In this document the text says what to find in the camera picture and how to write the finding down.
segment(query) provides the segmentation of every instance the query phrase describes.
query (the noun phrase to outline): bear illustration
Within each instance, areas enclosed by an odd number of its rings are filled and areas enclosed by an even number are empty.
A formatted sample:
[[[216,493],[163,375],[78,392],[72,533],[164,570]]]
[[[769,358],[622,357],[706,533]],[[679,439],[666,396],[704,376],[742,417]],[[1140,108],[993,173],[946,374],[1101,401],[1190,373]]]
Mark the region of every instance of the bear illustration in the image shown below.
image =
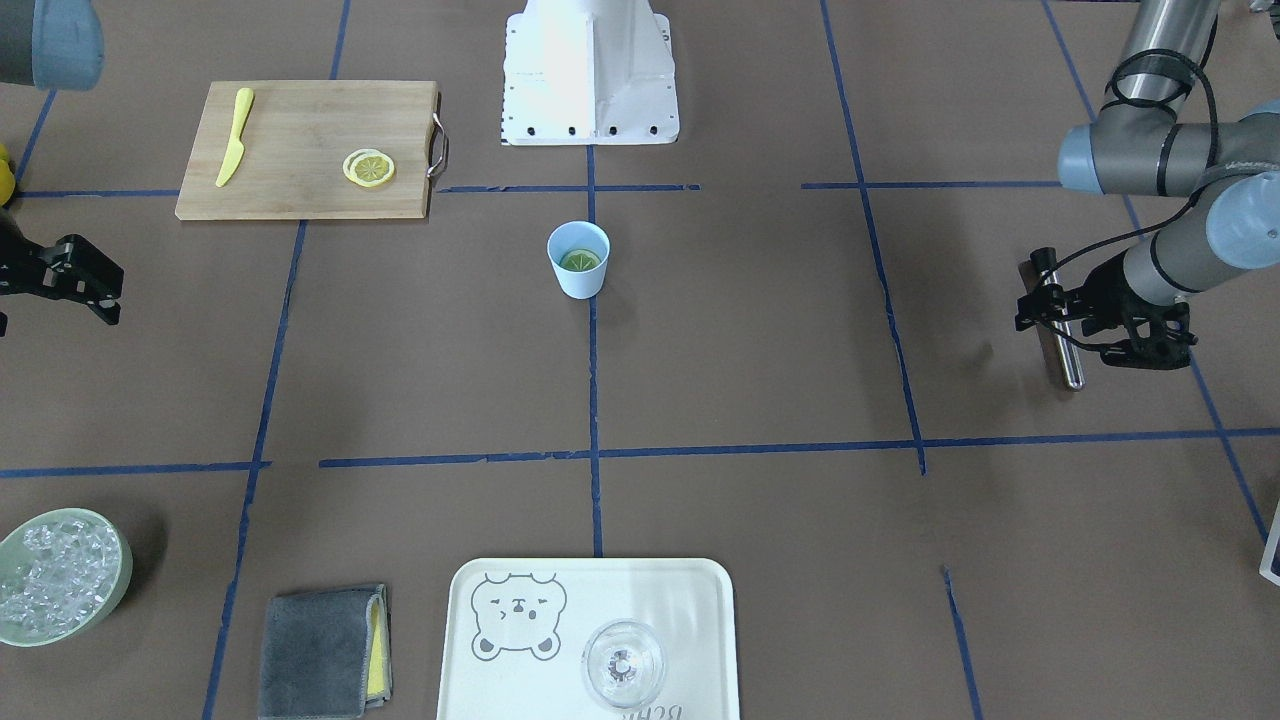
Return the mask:
[[[476,637],[471,651],[484,661],[504,650],[527,650],[538,660],[550,660],[559,652],[561,612],[567,597],[556,575],[547,579],[530,575],[489,575],[471,593],[476,614]]]

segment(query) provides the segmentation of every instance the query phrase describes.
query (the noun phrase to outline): light blue cup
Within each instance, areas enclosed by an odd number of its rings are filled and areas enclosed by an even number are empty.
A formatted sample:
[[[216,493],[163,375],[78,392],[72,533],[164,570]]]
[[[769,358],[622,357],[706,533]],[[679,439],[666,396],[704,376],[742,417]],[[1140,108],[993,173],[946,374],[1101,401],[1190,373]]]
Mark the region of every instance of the light blue cup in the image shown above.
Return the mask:
[[[571,250],[590,250],[600,259],[600,264],[584,272],[566,270],[559,261]],[[604,286],[604,272],[609,266],[609,236],[585,220],[564,223],[547,238],[547,258],[552,261],[556,279],[564,295],[575,300],[594,297]]]

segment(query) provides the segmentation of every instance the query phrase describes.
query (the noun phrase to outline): cutting board handle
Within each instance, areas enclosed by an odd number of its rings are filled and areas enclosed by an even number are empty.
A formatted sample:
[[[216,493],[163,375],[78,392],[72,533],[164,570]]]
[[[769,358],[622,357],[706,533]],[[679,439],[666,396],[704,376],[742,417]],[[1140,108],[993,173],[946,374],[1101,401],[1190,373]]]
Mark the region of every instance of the cutting board handle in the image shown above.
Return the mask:
[[[440,173],[449,167],[449,136],[444,132],[444,124],[440,123],[439,113],[431,113],[431,123],[435,124],[435,135],[431,136],[431,147],[429,147],[428,151],[430,152],[430,150],[435,147],[435,138],[439,137],[440,159],[431,163],[431,167],[426,169],[426,178],[429,181],[439,177]]]

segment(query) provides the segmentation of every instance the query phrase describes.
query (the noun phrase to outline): lime slice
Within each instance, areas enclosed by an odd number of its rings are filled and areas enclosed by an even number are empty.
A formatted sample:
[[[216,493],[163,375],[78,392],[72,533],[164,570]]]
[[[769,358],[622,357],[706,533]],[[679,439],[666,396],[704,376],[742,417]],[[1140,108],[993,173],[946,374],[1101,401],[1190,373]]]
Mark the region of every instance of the lime slice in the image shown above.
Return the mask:
[[[561,258],[561,268],[575,273],[585,273],[600,264],[600,256],[590,250],[570,250]]]

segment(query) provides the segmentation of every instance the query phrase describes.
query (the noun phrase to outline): yellow knife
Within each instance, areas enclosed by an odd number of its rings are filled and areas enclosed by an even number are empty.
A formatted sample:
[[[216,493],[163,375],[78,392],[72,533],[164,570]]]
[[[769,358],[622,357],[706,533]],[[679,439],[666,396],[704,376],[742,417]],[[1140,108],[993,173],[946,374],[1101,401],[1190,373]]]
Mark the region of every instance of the yellow knife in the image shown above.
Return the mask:
[[[236,92],[236,114],[232,115],[232,137],[227,141],[227,155],[223,155],[223,169],[218,170],[218,187],[227,184],[236,174],[241,158],[244,156],[244,143],[241,142],[241,133],[244,132],[244,120],[248,118],[248,109],[253,106],[253,88],[242,87]]]

